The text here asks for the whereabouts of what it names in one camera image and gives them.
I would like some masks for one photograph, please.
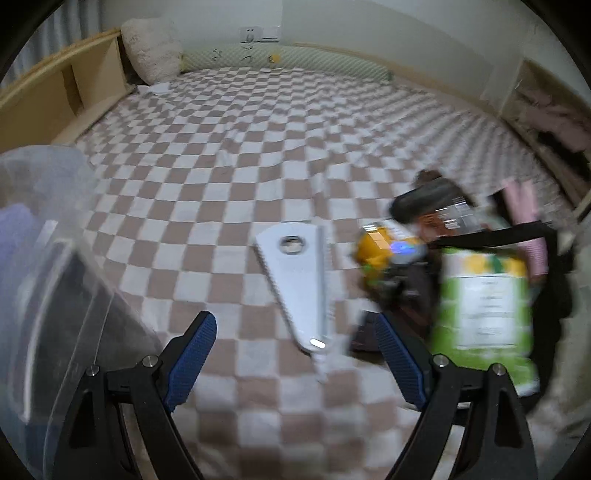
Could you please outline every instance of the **white wall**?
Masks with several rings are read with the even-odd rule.
[[[238,42],[240,27],[281,25],[281,0],[103,0],[103,25],[130,18],[163,17],[184,48]]]
[[[478,98],[493,65],[440,29],[365,0],[286,0],[282,37],[358,51],[411,67]]]
[[[102,1],[106,28],[133,17],[162,16],[171,22],[185,48],[236,42],[243,26],[283,23],[288,41],[325,43],[370,54],[379,51],[386,59],[496,108],[509,92],[525,54],[591,104],[591,90],[566,50],[521,0]],[[307,13],[298,9],[304,4]],[[334,28],[314,21],[313,10],[322,12]],[[376,12],[382,14],[376,18]]]

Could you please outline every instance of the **checkered blanket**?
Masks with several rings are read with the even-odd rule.
[[[570,221],[554,182],[499,122],[409,87],[301,69],[204,70],[133,94],[77,146],[100,179],[85,238],[166,341],[200,310],[217,341],[174,419],[207,478],[383,479],[418,418],[383,365],[346,354],[363,309],[350,258],[365,222],[438,168],[470,194],[534,180],[545,219]],[[326,228],[336,336],[320,382],[290,338],[252,250],[283,221]],[[447,478],[462,430],[438,475]]]

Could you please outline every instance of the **fluffy white pillow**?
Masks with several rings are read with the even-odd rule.
[[[159,18],[134,18],[121,25],[125,51],[133,68],[148,85],[178,76],[183,51]]]

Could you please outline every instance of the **transparent plastic container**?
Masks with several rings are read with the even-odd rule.
[[[103,280],[79,213],[93,173],[69,147],[0,155],[0,427],[36,478],[85,369],[130,367],[160,344]]]

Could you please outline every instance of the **green package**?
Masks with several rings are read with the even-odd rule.
[[[460,367],[501,363],[519,396],[538,391],[525,262],[505,251],[443,250],[439,321],[431,353]]]

